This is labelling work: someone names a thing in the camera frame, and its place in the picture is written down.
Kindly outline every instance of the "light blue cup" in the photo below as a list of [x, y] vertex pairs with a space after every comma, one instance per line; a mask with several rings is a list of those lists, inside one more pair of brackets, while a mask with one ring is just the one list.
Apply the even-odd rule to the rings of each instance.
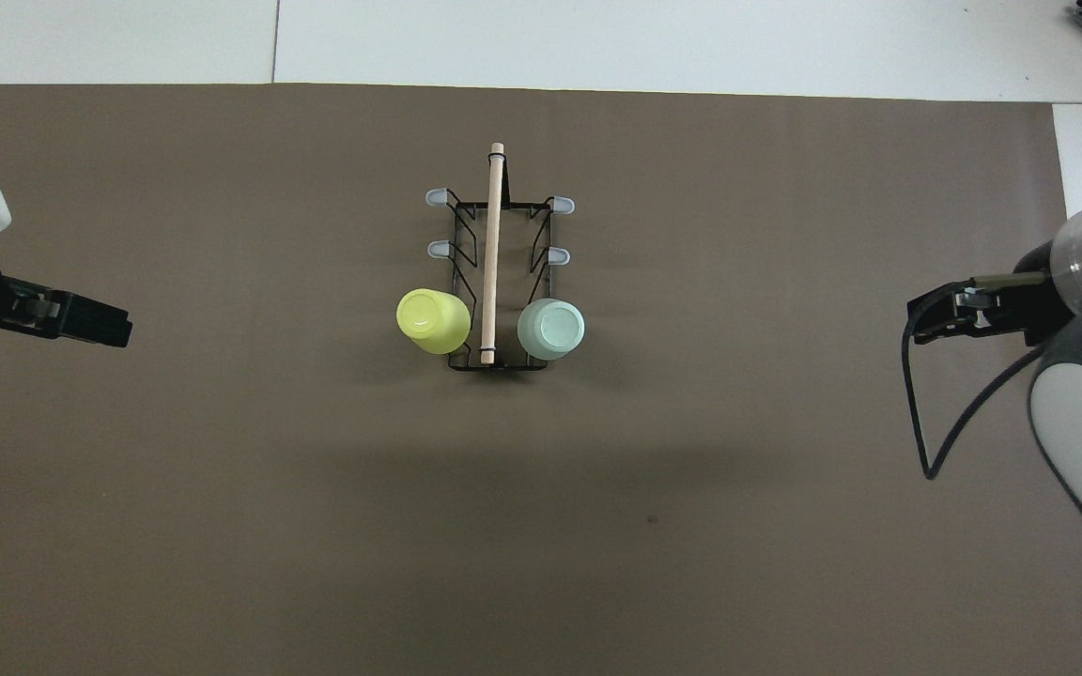
[[563, 358], [579, 346], [588, 328], [575, 305], [557, 299], [532, 301], [516, 321], [524, 350], [537, 359]]

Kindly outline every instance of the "white floor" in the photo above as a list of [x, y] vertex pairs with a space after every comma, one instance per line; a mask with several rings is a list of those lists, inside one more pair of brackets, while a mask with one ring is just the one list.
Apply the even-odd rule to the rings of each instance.
[[1045, 102], [1082, 209], [1073, 0], [0, 0], [0, 82], [381, 82]]

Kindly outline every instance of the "black cable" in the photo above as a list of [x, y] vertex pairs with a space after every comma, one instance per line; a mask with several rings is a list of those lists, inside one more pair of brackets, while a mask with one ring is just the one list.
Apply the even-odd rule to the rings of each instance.
[[971, 403], [967, 403], [966, 408], [963, 409], [961, 415], [954, 421], [953, 427], [950, 427], [950, 433], [946, 434], [945, 440], [941, 442], [941, 449], [937, 451], [937, 456], [933, 459], [933, 463], [929, 462], [929, 454], [924, 446], [924, 434], [921, 432], [921, 415], [918, 411], [918, 403], [915, 403], [915, 392], [913, 389], [913, 369], [909, 364], [909, 342], [913, 339], [913, 333], [915, 331], [915, 326], [921, 321], [921, 317], [924, 314], [935, 308], [938, 303], [942, 303], [948, 296], [955, 294], [958, 291], [962, 291], [963, 288], [969, 286], [966, 281], [954, 281], [948, 283], [948, 286], [937, 288], [932, 294], [924, 296], [922, 303], [918, 304], [918, 307], [909, 314], [909, 319], [905, 324], [905, 333], [900, 335], [900, 367], [905, 369], [905, 389], [908, 394], [909, 399], [909, 414], [913, 417], [913, 437], [915, 439], [915, 445], [918, 445], [918, 458], [921, 461], [921, 473], [924, 474], [924, 478], [933, 480], [937, 477], [937, 473], [941, 472], [941, 465], [946, 462], [946, 456], [949, 456], [950, 449], [953, 448], [954, 441], [958, 441], [959, 434], [962, 434], [966, 424], [974, 419], [976, 411], [984, 407], [984, 403], [992, 398], [992, 395], [1004, 386], [1005, 382], [1008, 382], [1011, 377], [1017, 375], [1030, 363], [1033, 363], [1035, 359], [1043, 355], [1043, 350], [1046, 349], [1046, 344], [1041, 344], [1034, 347], [1033, 350], [1027, 352], [1021, 356], [1020, 359], [1015, 360], [1004, 369], [1000, 375], [988, 382], [984, 389], [979, 390], [978, 395], [972, 399]]

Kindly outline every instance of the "cup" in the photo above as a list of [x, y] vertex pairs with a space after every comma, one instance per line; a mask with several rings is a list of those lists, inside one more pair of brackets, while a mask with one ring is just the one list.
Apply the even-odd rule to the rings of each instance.
[[433, 355], [459, 349], [470, 334], [470, 308], [462, 299], [432, 288], [409, 291], [395, 309], [399, 331]]
[[575, 305], [557, 299], [529, 303], [516, 321], [516, 335], [524, 350], [537, 359], [563, 358], [583, 341], [586, 327]]

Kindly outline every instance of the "cup rack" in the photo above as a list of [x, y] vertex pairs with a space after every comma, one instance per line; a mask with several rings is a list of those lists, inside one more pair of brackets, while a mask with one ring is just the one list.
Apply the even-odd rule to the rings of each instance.
[[[529, 250], [529, 274], [533, 275], [533, 282], [528, 303], [538, 299], [541, 281], [544, 281], [542, 299], [553, 296], [553, 268], [570, 262], [570, 252], [553, 244], [553, 217], [554, 214], [568, 214], [575, 211], [575, 200], [571, 200], [570, 197], [550, 196], [543, 202], [512, 201], [507, 184], [506, 161], [505, 167], [503, 167], [502, 185], [503, 210], [527, 210], [530, 223], [537, 222], [537, 218], [541, 217], [537, 236], [532, 239], [532, 248]], [[477, 220], [478, 210], [487, 209], [487, 202], [467, 202], [449, 188], [434, 188], [424, 194], [424, 203], [431, 207], [447, 207], [448, 210], [453, 211], [453, 237], [430, 242], [428, 255], [450, 261], [452, 266], [450, 292], [469, 303], [470, 317], [477, 317], [478, 296], [470, 287], [470, 282], [466, 281], [462, 268], [470, 266], [470, 268], [476, 269], [478, 266], [478, 235], [475, 234], [472, 224]], [[446, 355], [446, 364], [453, 371], [463, 372], [541, 371], [549, 364], [546, 360], [532, 358], [528, 354], [525, 354], [524, 363], [505, 363], [497, 359], [492, 364], [481, 364], [477, 363], [477, 359], [472, 359], [472, 355], [476, 353], [477, 350], [470, 345], [470, 339], [467, 339], [459, 349]]]

